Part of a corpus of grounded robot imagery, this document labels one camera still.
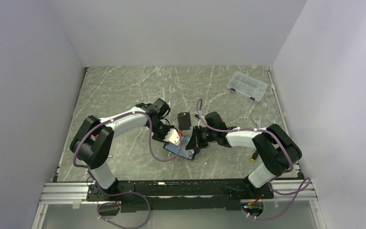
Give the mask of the blue leather card holder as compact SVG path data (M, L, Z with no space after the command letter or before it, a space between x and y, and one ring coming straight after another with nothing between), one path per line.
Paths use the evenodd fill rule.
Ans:
M189 137L182 136L181 147L173 145L173 144L164 144L163 149L167 150L170 153L176 154L180 157L183 157L188 160L194 160L195 156L200 153L199 149L189 149L186 150L185 147L188 145L190 141Z

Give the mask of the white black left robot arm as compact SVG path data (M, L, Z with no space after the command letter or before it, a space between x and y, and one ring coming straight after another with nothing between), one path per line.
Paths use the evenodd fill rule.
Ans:
M87 170L105 200L114 199L119 192L119 181L107 163L113 139L135 128L147 127L149 141L171 144L180 149L182 137L178 130L162 122L170 110L169 105L158 98L152 104L139 103L111 117L88 116L70 144L73 165Z

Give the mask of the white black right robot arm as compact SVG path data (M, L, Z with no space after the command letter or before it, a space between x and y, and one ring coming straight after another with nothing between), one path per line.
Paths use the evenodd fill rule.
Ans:
M249 129L227 127L217 112L211 112L200 121L203 126L194 126L187 150L206 148L209 142L224 147L253 148L261 158L261 164L244 179L244 193L255 198L262 186L290 171L302 158L302 152L289 135L277 124L267 128Z

